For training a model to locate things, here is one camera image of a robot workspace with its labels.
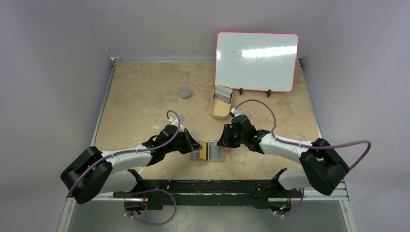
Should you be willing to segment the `gold credit card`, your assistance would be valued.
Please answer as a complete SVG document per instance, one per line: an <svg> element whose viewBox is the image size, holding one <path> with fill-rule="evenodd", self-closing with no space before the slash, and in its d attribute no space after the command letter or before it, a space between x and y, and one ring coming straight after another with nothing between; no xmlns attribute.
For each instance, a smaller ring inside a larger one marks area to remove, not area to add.
<svg viewBox="0 0 410 232"><path fill-rule="evenodd" d="M200 160L208 160L209 142L200 140L199 144L202 148L196 151L196 158Z"/></svg>

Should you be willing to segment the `grey credit card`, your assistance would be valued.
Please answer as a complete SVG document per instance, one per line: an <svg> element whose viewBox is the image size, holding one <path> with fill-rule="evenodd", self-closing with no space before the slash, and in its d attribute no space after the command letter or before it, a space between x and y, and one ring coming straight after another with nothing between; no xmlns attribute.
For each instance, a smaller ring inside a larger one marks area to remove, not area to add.
<svg viewBox="0 0 410 232"><path fill-rule="evenodd" d="M223 147L217 145L217 141L210 141L208 147L209 161L222 161L223 160Z"/></svg>

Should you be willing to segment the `brown leather card holder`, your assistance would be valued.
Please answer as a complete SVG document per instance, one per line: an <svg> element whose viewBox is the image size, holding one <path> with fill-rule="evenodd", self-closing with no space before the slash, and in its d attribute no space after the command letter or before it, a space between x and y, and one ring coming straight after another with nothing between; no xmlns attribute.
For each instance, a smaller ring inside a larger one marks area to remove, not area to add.
<svg viewBox="0 0 410 232"><path fill-rule="evenodd" d="M226 148L217 145L213 140L197 140L201 149L191 152L190 159L208 162L225 162Z"/></svg>

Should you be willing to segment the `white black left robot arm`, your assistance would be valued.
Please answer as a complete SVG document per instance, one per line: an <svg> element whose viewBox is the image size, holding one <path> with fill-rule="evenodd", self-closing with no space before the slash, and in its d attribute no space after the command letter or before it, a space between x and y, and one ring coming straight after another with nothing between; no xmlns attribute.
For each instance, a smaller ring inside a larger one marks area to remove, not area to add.
<svg viewBox="0 0 410 232"><path fill-rule="evenodd" d="M133 175L131 168L154 165L168 153L188 154L202 148L187 129L167 125L158 135L135 148L101 151L90 146L61 173L60 178L68 189L68 197L84 204L99 193L108 192L109 178L115 173Z"/></svg>

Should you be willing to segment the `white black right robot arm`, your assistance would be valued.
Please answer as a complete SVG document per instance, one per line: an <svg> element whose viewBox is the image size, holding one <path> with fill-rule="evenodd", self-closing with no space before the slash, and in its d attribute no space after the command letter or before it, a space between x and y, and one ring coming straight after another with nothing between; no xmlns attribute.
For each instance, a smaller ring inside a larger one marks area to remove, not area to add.
<svg viewBox="0 0 410 232"><path fill-rule="evenodd" d="M272 178L271 190L279 197L297 188L314 188L329 196L350 170L340 155L328 148L325 139L286 141L268 130L257 130L246 115L235 116L230 124L225 124L214 144L221 149L244 145L252 152L276 155L300 164L301 169L284 168Z"/></svg>

